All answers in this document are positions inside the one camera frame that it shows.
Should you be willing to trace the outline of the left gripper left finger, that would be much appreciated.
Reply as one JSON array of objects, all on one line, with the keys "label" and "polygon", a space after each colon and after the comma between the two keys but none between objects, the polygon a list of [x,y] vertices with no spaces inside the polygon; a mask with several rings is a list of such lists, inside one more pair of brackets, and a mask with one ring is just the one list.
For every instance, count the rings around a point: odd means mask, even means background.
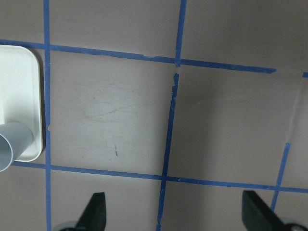
[{"label": "left gripper left finger", "polygon": [[105,193],[94,193],[76,224],[77,231],[103,231],[106,227]]}]

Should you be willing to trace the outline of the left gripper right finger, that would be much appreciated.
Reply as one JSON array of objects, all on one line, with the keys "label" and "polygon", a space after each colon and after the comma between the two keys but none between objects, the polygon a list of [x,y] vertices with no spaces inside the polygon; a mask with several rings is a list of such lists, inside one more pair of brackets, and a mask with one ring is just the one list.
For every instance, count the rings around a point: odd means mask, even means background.
[{"label": "left gripper right finger", "polygon": [[291,231],[255,191],[242,193],[242,222],[247,231]]}]

